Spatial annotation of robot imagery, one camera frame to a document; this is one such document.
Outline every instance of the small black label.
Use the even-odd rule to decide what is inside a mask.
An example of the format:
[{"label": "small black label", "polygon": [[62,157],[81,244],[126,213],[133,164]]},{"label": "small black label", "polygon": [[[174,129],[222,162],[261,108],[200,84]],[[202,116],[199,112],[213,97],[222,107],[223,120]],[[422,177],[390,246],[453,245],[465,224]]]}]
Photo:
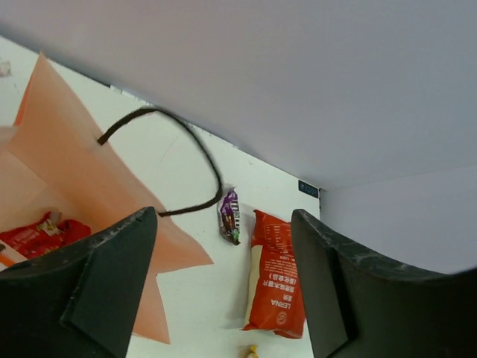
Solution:
[{"label": "small black label", "polygon": [[319,190],[318,188],[315,188],[314,186],[305,183],[304,181],[299,180],[298,181],[298,190],[301,192],[304,192],[305,194],[308,194],[312,196],[313,198],[318,199],[319,197]]}]

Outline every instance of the white table surface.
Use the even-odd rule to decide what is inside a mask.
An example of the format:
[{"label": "white table surface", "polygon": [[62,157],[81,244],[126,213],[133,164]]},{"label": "white table surface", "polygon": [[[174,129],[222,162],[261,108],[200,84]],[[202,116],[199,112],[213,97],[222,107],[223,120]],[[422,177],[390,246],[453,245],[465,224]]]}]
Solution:
[{"label": "white table surface", "polygon": [[[0,78],[0,125],[13,123],[36,59],[34,52],[0,37],[0,63],[9,61],[11,65],[11,76]],[[103,130],[142,105],[76,72],[54,66]],[[119,131],[111,140],[113,147],[167,208],[208,199],[214,192],[214,180],[200,153],[179,129],[157,117],[136,121],[126,131]],[[240,329],[247,303],[253,209],[286,220],[296,208],[319,216],[318,200],[298,191],[297,178],[205,131],[199,132],[225,182],[237,186],[242,244],[232,246],[220,238],[215,208],[174,217],[202,244],[215,265],[158,276],[171,345],[133,336],[127,357],[236,358],[248,345],[258,344],[260,358],[312,358],[307,331],[303,339],[291,340]]]}]

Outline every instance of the red wrapper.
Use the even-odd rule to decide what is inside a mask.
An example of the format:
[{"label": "red wrapper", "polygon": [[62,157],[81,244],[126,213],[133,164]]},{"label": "red wrapper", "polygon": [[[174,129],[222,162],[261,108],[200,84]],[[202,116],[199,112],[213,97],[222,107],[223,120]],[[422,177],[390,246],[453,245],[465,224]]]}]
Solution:
[{"label": "red wrapper", "polygon": [[34,224],[0,233],[0,241],[33,259],[91,235],[91,229],[76,220],[57,224],[58,219],[58,213],[47,212]]}]

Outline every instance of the snack package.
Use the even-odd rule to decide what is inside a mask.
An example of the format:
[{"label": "snack package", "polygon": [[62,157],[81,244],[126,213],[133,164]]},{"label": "snack package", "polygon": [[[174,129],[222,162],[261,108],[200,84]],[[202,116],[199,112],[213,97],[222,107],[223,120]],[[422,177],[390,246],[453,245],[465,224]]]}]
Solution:
[{"label": "snack package", "polygon": [[239,196],[234,188],[218,203],[218,220],[222,237],[234,245],[240,244]]},{"label": "snack package", "polygon": [[290,223],[254,211],[256,223],[244,330],[272,330],[286,338],[301,338],[305,307]]},{"label": "snack package", "polygon": [[[38,222],[0,233],[3,265],[11,266],[7,263],[20,262],[22,257],[33,259],[91,235],[88,226],[76,220],[60,222],[60,217],[60,213],[50,211]],[[10,249],[21,256],[13,257]]]}]

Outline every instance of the black rope handle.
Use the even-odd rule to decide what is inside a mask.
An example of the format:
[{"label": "black rope handle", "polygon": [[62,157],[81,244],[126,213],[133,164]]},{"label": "black rope handle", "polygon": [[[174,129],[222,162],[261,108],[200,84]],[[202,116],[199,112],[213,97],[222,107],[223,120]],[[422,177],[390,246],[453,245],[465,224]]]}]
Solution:
[{"label": "black rope handle", "polygon": [[168,118],[173,119],[187,134],[194,140],[195,144],[197,147],[202,151],[203,155],[209,162],[209,166],[214,172],[215,176],[215,181],[217,183],[217,192],[215,193],[215,196],[204,202],[203,204],[199,205],[194,205],[191,207],[184,207],[183,209],[179,210],[170,210],[170,211],[164,211],[164,212],[157,212],[157,215],[160,217],[165,217],[165,216],[172,216],[172,215],[180,215],[180,214],[185,214],[185,213],[193,213],[194,211],[199,211],[203,209],[207,209],[208,207],[211,207],[214,204],[217,204],[221,198],[222,195],[224,194],[224,185],[222,184],[222,177],[221,174],[219,173],[217,169],[217,165],[215,164],[214,159],[212,158],[212,155],[209,153],[209,150],[206,148],[206,146],[202,143],[202,140],[197,136],[196,133],[186,124],[186,120],[182,118],[181,116],[178,116],[176,113],[171,112],[170,110],[163,108],[163,107],[141,107],[138,110],[135,110],[123,118],[119,119],[114,125],[112,125],[106,133],[104,133],[102,136],[99,137],[98,139],[98,144],[103,145],[108,141],[108,139],[122,126],[126,125],[127,123],[131,122],[133,119],[136,119],[138,117],[144,116],[149,113],[154,113],[154,112],[159,112],[162,114],[165,114]]}]

